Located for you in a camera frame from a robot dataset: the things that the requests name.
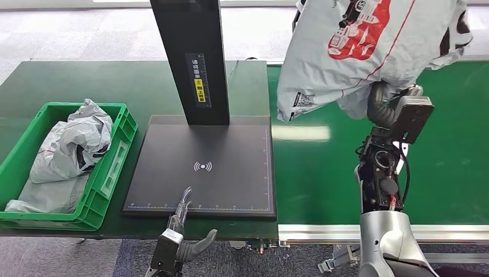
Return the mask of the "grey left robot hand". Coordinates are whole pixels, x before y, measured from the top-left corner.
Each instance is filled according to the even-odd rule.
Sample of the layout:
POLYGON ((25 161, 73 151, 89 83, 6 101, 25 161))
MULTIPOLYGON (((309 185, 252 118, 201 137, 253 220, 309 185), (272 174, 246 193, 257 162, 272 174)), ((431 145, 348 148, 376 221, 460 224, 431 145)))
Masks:
POLYGON ((217 230, 211 229, 207 236, 197 242, 184 241, 183 234, 185 232, 185 221, 189 206, 191 204, 190 194, 191 186, 188 186, 182 193, 182 197, 177 205, 175 214, 170 216, 167 228, 179 233, 181 237, 178 239, 179 247, 176 251, 176 261, 188 263, 198 257, 204 250, 210 247, 216 240, 217 230))

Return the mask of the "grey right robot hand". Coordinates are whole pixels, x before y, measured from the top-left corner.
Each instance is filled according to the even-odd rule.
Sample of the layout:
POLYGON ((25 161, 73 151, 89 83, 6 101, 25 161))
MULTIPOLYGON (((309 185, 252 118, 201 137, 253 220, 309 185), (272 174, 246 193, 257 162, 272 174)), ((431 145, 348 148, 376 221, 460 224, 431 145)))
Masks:
POLYGON ((423 88, 418 84, 413 84, 409 88, 394 92, 394 95, 387 101, 383 96, 388 92, 390 84, 380 81, 372 83, 371 91, 367 101, 367 118, 376 126, 391 128, 396 119, 396 108, 403 96, 422 96, 423 88))

